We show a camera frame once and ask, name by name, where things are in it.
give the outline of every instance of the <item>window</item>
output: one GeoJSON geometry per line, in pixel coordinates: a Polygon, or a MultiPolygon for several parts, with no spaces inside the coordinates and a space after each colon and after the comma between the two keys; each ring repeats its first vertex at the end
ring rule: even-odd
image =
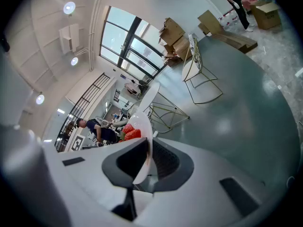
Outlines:
{"type": "Polygon", "coordinates": [[[165,49],[158,41],[157,28],[122,9],[110,7],[103,28],[100,56],[147,83],[163,69],[165,49]]]}

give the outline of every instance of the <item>white chair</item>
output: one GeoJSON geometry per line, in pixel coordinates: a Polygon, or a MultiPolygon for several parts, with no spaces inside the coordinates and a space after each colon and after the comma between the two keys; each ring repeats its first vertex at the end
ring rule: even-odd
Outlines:
{"type": "Polygon", "coordinates": [[[186,86],[188,88],[188,91],[190,93],[191,99],[193,100],[194,104],[206,104],[206,103],[212,102],[215,99],[217,99],[218,97],[220,97],[223,94],[223,92],[222,92],[221,89],[219,89],[219,87],[216,84],[213,83],[213,80],[217,80],[218,78],[209,69],[207,69],[205,66],[203,66],[201,54],[200,54],[200,51],[199,51],[198,46],[197,46],[197,39],[194,38],[194,42],[195,42],[195,49],[194,49],[193,59],[191,61],[189,61],[187,64],[186,64],[186,60],[184,61],[184,66],[183,66],[183,70],[182,70],[182,81],[185,82],[185,84],[186,84],[186,86]],[[214,78],[210,79],[207,75],[205,75],[202,72],[203,68],[205,68],[206,70],[208,70],[214,76],[214,78]],[[199,74],[202,74],[203,76],[205,76],[207,78],[207,80],[205,80],[205,81],[199,83],[198,85],[194,86],[193,82],[191,81],[191,79],[194,78],[194,77],[196,77],[199,74]],[[215,85],[216,88],[219,89],[219,91],[221,93],[218,96],[216,96],[215,98],[211,99],[211,100],[208,100],[208,101],[205,101],[205,102],[196,103],[194,101],[194,99],[193,99],[193,96],[192,96],[190,90],[189,90],[189,87],[187,85],[187,81],[191,82],[191,84],[192,84],[192,86],[193,86],[194,89],[196,89],[198,86],[200,86],[200,85],[202,85],[202,84],[210,81],[212,84],[215,85]]]}

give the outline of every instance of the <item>metal stand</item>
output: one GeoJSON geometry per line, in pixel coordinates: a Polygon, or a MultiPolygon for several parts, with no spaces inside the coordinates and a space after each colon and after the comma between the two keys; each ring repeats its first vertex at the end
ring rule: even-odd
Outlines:
{"type": "Polygon", "coordinates": [[[189,117],[185,112],[183,112],[181,109],[179,109],[176,105],[174,105],[170,100],[168,100],[165,96],[163,96],[161,93],[158,92],[158,94],[161,95],[161,96],[162,96],[166,101],[168,101],[171,105],[165,105],[165,104],[160,104],[160,103],[153,102],[152,105],[149,106],[149,108],[151,109],[151,114],[152,114],[154,117],[156,117],[157,119],[159,119],[160,122],[157,121],[157,120],[155,120],[155,119],[153,119],[153,118],[151,118],[151,121],[155,121],[155,122],[157,122],[157,123],[159,123],[159,124],[162,124],[162,125],[166,126],[166,127],[168,128],[167,131],[159,131],[159,130],[157,130],[157,129],[156,129],[156,130],[157,130],[159,133],[167,133],[167,132],[171,131],[171,130],[172,130],[172,127],[174,127],[176,124],[178,124],[178,123],[180,123],[180,122],[182,122],[182,121],[184,121],[184,120],[186,120],[186,119],[189,119],[190,117],[189,117]],[[160,106],[156,106],[155,104],[156,104],[156,105],[163,105],[163,106],[166,106],[166,107],[171,107],[171,108],[173,108],[173,109],[172,109],[172,110],[169,110],[169,109],[166,109],[166,108],[163,108],[163,107],[160,107],[160,106]],[[164,114],[162,114],[161,116],[159,116],[159,115],[155,112],[155,110],[154,110],[155,108],[164,110],[164,111],[166,111],[166,112],[165,112],[164,114]],[[171,118],[170,118],[169,123],[165,123],[165,122],[162,120],[162,117],[165,116],[165,115],[167,115],[167,114],[169,114],[169,113],[172,114],[172,116],[171,116],[171,118]],[[183,120],[180,120],[180,121],[178,121],[178,122],[172,124],[173,119],[174,119],[174,117],[175,117],[176,114],[181,115],[181,116],[184,116],[185,118],[184,118],[183,120]]]}
{"type": "MultiPolygon", "coordinates": [[[[200,54],[200,52],[199,52],[199,50],[198,50],[198,46],[197,46],[197,39],[194,38],[194,41],[195,41],[195,51],[194,51],[194,55],[193,55],[193,59],[192,59],[190,68],[189,68],[188,73],[187,73],[187,75],[186,75],[186,77],[185,77],[185,79],[184,79],[184,82],[185,82],[185,84],[186,84],[186,86],[187,86],[187,89],[188,89],[188,91],[189,91],[189,94],[190,94],[191,99],[193,100],[193,103],[194,103],[194,104],[207,104],[207,103],[209,103],[209,102],[212,102],[212,101],[216,100],[218,97],[220,97],[220,96],[223,94],[223,92],[222,92],[222,90],[219,89],[219,87],[218,87],[216,84],[214,84],[214,82],[213,82],[213,80],[217,80],[218,78],[217,78],[209,69],[207,69],[205,66],[203,66],[202,57],[201,57],[201,54],[200,54]],[[190,78],[187,79],[187,77],[188,77],[188,75],[189,75],[189,73],[190,73],[190,70],[192,69],[192,66],[193,66],[193,63],[194,63],[195,60],[198,60],[199,64],[201,65],[201,67],[200,67],[200,69],[199,69],[199,72],[198,72],[196,75],[194,75],[194,76],[192,76],[192,77],[190,77],[190,78]],[[204,67],[206,70],[208,70],[208,71],[214,76],[214,78],[210,79],[208,76],[206,76],[206,75],[202,72],[203,67],[204,67]],[[194,86],[194,84],[193,84],[193,82],[191,81],[191,79],[194,78],[194,77],[196,77],[196,76],[199,75],[199,74],[202,74],[203,76],[205,76],[205,77],[207,78],[207,80],[205,80],[205,81],[199,83],[198,85],[194,86]],[[200,86],[200,85],[202,85],[202,84],[204,84],[204,83],[210,81],[212,84],[215,85],[216,88],[219,89],[219,91],[220,91],[221,93],[220,93],[218,96],[216,96],[215,98],[211,99],[211,100],[208,100],[208,101],[206,101],[206,102],[196,103],[196,102],[194,101],[194,99],[193,99],[193,96],[191,95],[191,92],[190,92],[189,87],[188,87],[188,85],[187,85],[187,81],[190,81],[190,82],[191,82],[191,85],[193,86],[194,89],[196,89],[198,86],[200,86]]],[[[189,46],[189,48],[188,48],[188,50],[187,50],[187,54],[186,54],[186,57],[185,57],[185,58],[187,58],[187,55],[188,55],[189,50],[190,50],[190,46],[189,46]]]]}

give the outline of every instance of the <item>concrete floor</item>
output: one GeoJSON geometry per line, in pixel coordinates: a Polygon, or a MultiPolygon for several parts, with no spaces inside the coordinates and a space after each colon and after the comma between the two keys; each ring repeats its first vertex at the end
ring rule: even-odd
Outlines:
{"type": "MultiPolygon", "coordinates": [[[[281,87],[281,92],[287,100],[294,118],[303,121],[303,73],[295,74],[303,67],[302,44],[299,36],[283,11],[279,11],[281,25],[268,30],[253,28],[246,32],[241,24],[233,24],[229,31],[258,42],[258,47],[246,55],[255,61],[281,87]]],[[[247,15],[251,24],[256,25],[253,15],[247,15]]],[[[303,139],[303,127],[299,128],[303,139]]]]}
{"type": "MultiPolygon", "coordinates": [[[[229,45],[205,37],[199,50],[224,94],[195,105],[181,81],[183,64],[165,68],[154,81],[190,119],[159,136],[213,151],[272,190],[285,188],[288,177],[296,173],[300,145],[292,111],[281,91],[260,66],[229,45]]],[[[197,101],[218,93],[210,82],[190,89],[197,101]]]]}

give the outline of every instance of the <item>metal railing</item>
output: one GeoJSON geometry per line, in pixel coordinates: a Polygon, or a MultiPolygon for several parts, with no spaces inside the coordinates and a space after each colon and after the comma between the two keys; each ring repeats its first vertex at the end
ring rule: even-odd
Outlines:
{"type": "Polygon", "coordinates": [[[63,152],[65,150],[71,133],[75,128],[77,119],[81,118],[85,109],[93,101],[97,93],[102,90],[108,80],[109,77],[103,73],[93,84],[91,84],[67,115],[54,144],[58,152],[63,152]]]}

